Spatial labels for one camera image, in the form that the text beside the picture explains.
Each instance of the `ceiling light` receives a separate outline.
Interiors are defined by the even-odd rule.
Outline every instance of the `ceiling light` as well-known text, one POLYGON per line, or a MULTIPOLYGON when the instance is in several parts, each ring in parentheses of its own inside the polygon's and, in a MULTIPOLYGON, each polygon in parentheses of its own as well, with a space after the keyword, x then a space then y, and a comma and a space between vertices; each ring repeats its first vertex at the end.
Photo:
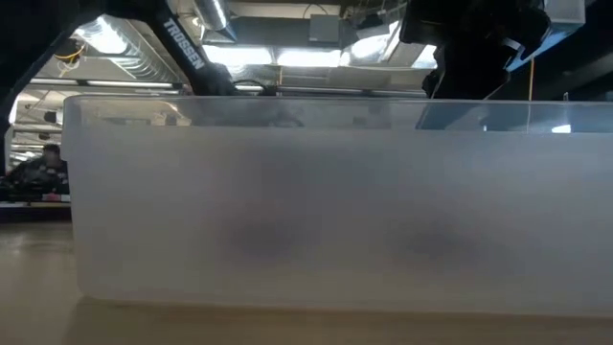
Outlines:
POLYGON ((15 123, 17 119, 17 102, 19 99, 15 99, 15 102, 12 103, 11 112, 9 113, 9 124, 12 125, 15 123))
POLYGON ((393 23, 390 23, 390 33, 394 32, 394 30, 398 27, 398 24, 400 24, 399 20, 397 20, 397 21, 395 21, 393 23))
POLYGON ((103 54, 120 54, 127 49, 127 43, 103 16, 80 26, 75 34, 81 36, 87 44, 103 54))
POLYGON ((338 67, 341 51, 309 51, 304 49, 283 50, 277 63, 288 67, 338 67))
POLYGON ((90 86, 118 86, 118 87, 145 87, 145 88, 171 88, 169 82, 138 82, 138 81, 108 81, 88 80, 90 86))
POLYGON ((267 48, 262 47, 216 47, 203 46, 211 62, 226 66, 263 65, 272 63, 272 56, 267 48))
POLYGON ((77 85, 76 80, 52 79, 52 78, 32 78, 32 80, 30 80, 30 83, 45 84, 45 85, 77 85))
POLYGON ((420 56, 413 62, 412 68, 420 69, 434 69, 437 68, 437 61, 434 59, 434 51, 437 50, 436 46, 427 45, 421 51, 420 56))
POLYGON ((398 24, 400 24, 398 20, 390 24, 391 38, 385 47, 385 51, 383 51, 379 57, 379 62, 388 61, 392 57, 392 54, 396 50, 398 44, 400 44, 400 28, 398 27, 398 24))
POLYGON ((349 66, 352 63, 352 55, 348 52, 341 55, 341 59, 338 61, 339 66, 349 66))
POLYGON ((356 58, 365 58, 373 54, 378 54, 385 48, 388 37, 388 34, 380 34, 360 39, 352 45, 352 54, 356 58))
POLYGON ((16 152, 13 152, 11 156, 12 156, 12 158, 14 158, 14 159, 16 159, 18 161, 22 161, 22 162, 25 162, 25 161, 28 160, 28 157, 24 157, 23 155, 18 154, 16 152))
POLYGON ((570 125, 555 126, 552 128, 552 133, 570 133, 572 127, 570 125))

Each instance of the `table surface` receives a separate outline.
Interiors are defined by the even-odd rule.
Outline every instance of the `table surface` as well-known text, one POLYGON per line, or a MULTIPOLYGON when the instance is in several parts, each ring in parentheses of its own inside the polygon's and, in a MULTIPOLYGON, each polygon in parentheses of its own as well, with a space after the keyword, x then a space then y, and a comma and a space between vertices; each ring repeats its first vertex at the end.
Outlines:
POLYGON ((613 320, 145 306, 76 285, 69 223, 0 224, 0 344, 612 344, 613 320))

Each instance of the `black machine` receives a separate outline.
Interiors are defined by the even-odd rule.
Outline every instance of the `black machine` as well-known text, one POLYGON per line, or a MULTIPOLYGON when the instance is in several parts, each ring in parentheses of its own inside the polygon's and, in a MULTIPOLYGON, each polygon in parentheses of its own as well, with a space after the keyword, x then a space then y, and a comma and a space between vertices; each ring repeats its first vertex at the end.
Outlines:
MULTIPOLYGON (((195 95, 235 95, 225 67, 211 63, 166 0, 4 0, 0 27, 0 133, 16 96, 81 24, 101 14, 147 23, 188 77, 195 95)), ((549 32, 543 0, 412 0, 400 40, 434 44, 430 98, 483 99, 502 86, 507 64, 549 32)))

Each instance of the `frosted plastic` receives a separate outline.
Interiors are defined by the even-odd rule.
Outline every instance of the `frosted plastic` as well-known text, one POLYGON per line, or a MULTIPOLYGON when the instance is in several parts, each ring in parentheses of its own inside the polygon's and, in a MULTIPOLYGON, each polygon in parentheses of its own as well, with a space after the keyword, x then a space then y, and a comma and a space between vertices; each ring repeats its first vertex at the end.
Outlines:
POLYGON ((77 97, 65 108, 87 295, 613 315, 613 136, 551 132, 610 105, 77 97), (415 130, 427 112, 466 115, 415 130), (510 114, 510 131, 483 132, 484 117, 510 114))

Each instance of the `translucent plastic container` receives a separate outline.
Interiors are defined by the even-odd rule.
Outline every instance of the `translucent plastic container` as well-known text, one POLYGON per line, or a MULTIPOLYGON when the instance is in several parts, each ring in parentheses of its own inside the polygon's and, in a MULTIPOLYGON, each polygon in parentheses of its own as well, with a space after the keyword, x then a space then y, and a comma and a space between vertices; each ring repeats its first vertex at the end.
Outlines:
POLYGON ((611 105, 76 97, 65 109, 87 295, 613 315, 613 136, 560 134, 607 131, 611 105))

